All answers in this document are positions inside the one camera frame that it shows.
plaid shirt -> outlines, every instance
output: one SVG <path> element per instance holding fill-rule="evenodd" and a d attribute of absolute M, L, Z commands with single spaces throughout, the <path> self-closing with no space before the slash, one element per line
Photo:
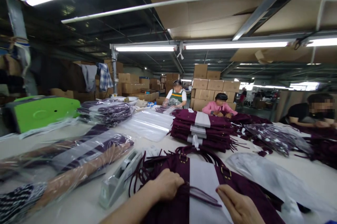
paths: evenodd
<path fill-rule="evenodd" d="M 107 91 L 109 87 L 113 87 L 108 65 L 96 63 L 96 66 L 100 69 L 99 90 Z"/>

pink shirt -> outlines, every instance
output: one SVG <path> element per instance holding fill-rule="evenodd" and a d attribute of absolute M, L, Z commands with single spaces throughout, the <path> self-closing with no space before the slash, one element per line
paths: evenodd
<path fill-rule="evenodd" d="M 233 115 L 238 114 L 238 112 L 231 109 L 226 102 L 222 106 L 218 106 L 215 101 L 208 103 L 207 106 L 203 108 L 203 113 L 210 115 L 212 111 L 219 112 L 221 110 L 225 111 L 226 113 L 232 113 Z"/>

black shirt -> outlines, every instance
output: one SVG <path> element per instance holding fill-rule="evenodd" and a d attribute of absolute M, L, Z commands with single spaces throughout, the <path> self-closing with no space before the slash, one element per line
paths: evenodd
<path fill-rule="evenodd" d="M 289 117 L 298 118 L 298 122 L 302 122 L 305 117 L 311 117 L 317 120 L 324 120 L 326 119 L 334 119 L 335 118 L 335 111 L 333 109 L 329 109 L 326 112 L 318 112 L 318 113 L 311 113 L 309 111 L 309 104 L 308 103 L 299 103 L 293 105 L 289 108 L 288 113 L 285 117 L 283 117 L 280 122 L 284 124 L 288 124 L 287 119 Z"/>

metal pole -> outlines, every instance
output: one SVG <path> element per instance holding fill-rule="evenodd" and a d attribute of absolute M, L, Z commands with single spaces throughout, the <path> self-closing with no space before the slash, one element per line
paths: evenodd
<path fill-rule="evenodd" d="M 6 2 L 7 2 L 7 8 L 8 8 L 8 15 L 11 21 L 14 36 L 27 39 L 26 27 L 25 27 L 24 17 L 22 14 L 21 3 L 16 0 L 6 0 Z M 29 64 L 25 56 L 26 51 L 25 49 L 19 48 L 19 47 L 17 49 L 18 49 L 18 55 L 21 61 L 21 66 L 24 69 Z M 30 58 L 30 56 L 31 56 L 30 51 L 28 50 L 28 57 Z M 26 75 L 24 76 L 24 82 L 25 82 L 26 93 L 28 96 L 38 95 L 38 90 L 36 87 L 34 76 L 29 71 L 29 69 L 27 70 Z"/>
<path fill-rule="evenodd" d="M 117 91 L 117 83 L 118 83 L 118 79 L 117 79 L 117 66 L 116 66 L 116 62 L 117 62 L 117 51 L 115 50 L 113 45 L 110 45 L 111 48 L 111 56 L 112 56 L 112 69 L 113 69 L 113 92 L 115 94 L 118 94 Z"/>

plastic bag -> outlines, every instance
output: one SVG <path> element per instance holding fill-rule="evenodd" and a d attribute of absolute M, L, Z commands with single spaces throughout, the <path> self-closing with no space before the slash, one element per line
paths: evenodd
<path fill-rule="evenodd" d="M 325 223 L 336 217 L 335 207 L 321 199 L 304 181 L 272 161 L 251 153 L 235 153 L 227 158 L 226 162 L 249 180 L 273 193 L 285 204 L 291 198 L 309 208 L 315 214 L 310 215 L 310 219 L 305 219 L 306 224 Z"/>
<path fill-rule="evenodd" d="M 130 136 L 94 126 L 80 137 L 40 143 L 34 150 L 0 161 L 2 223 L 17 223 L 62 199 L 133 146 Z"/>
<path fill-rule="evenodd" d="M 129 103 L 115 99 L 102 101 L 87 101 L 77 109 L 81 114 L 80 120 L 93 125 L 101 124 L 114 127 L 118 123 L 130 118 L 134 109 Z"/>
<path fill-rule="evenodd" d="M 248 124 L 245 128 L 269 147 L 288 157 L 289 151 L 297 147 L 305 153 L 312 153 L 310 145 L 299 135 L 292 134 L 274 124 Z"/>
<path fill-rule="evenodd" d="M 130 120 L 121 123 L 120 126 L 148 140 L 159 142 L 171 130 L 173 119 L 173 116 L 147 109 L 135 113 Z"/>

